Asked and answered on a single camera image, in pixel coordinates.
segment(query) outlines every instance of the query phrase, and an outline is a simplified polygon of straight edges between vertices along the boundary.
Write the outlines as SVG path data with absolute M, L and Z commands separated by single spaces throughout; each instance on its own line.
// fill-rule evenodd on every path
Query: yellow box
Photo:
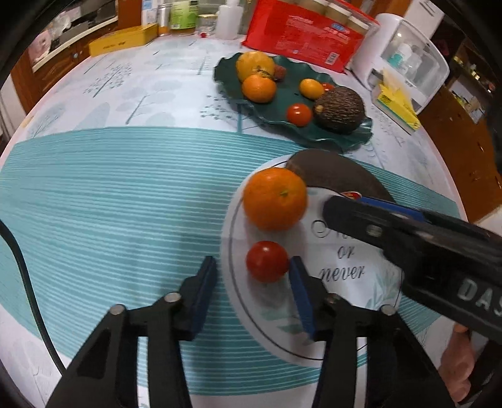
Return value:
M 157 37 L 157 24 L 124 28 L 92 41 L 89 44 L 89 54 L 95 57 L 111 51 L 139 47 L 148 44 L 155 37 Z

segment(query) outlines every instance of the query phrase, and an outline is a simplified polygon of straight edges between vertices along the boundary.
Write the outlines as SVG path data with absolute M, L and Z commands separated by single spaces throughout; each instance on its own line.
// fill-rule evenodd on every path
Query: orange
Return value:
M 292 171 L 271 167 L 255 173 L 242 193 L 249 221 L 263 231 L 283 231 L 300 221 L 307 209 L 307 186 Z
M 324 87 L 315 79 L 304 79 L 300 82 L 300 93 L 305 98 L 316 100 L 324 93 Z
M 242 83 L 244 96 L 259 104 L 270 102 L 277 91 L 277 85 L 270 78 L 264 78 L 260 74 L 248 76 Z

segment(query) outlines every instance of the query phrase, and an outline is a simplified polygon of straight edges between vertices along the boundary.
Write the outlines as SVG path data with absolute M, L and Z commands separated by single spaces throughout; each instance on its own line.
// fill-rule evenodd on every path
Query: green plate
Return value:
M 366 117 L 361 125 L 352 133 L 342 135 L 321 128 L 312 121 L 307 126 L 299 128 L 286 119 L 286 110 L 292 104 L 305 104 L 312 108 L 314 103 L 303 97 L 298 85 L 302 79 L 311 78 L 319 82 L 329 82 L 336 85 L 328 74 L 314 71 L 310 65 L 304 62 L 293 62 L 290 59 L 277 55 L 272 57 L 276 64 L 287 69 L 286 78 L 282 82 L 277 82 L 277 93 L 268 104 L 256 104 L 246 99 L 240 89 L 240 82 L 235 71 L 235 63 L 242 53 L 237 53 L 231 58 L 222 58 L 214 68 L 214 80 L 218 82 L 226 97 L 238 105 L 245 106 L 263 122 L 279 125 L 292 130 L 303 142 L 316 144 L 332 142 L 336 144 L 342 152 L 353 150 L 362 143 L 366 143 L 371 137 L 372 120 Z

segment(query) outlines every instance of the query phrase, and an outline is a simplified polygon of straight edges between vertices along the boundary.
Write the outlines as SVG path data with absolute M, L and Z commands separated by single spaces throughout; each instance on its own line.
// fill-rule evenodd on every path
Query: red bag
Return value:
M 374 22 L 355 7 L 346 7 Z M 362 34 L 303 7 L 259 0 L 243 44 L 343 72 L 363 39 Z

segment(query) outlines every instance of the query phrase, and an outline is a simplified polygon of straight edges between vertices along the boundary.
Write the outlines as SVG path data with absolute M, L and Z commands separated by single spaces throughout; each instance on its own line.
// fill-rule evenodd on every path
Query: dark avocado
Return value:
M 308 187 L 322 187 L 338 193 L 358 191 L 366 197 L 395 202 L 373 174 L 332 151 L 300 150 L 290 157 L 286 168 L 300 176 Z
M 312 108 L 316 122 L 337 133 L 348 134 L 364 120 L 364 103 L 359 94 L 345 86 L 325 92 Z

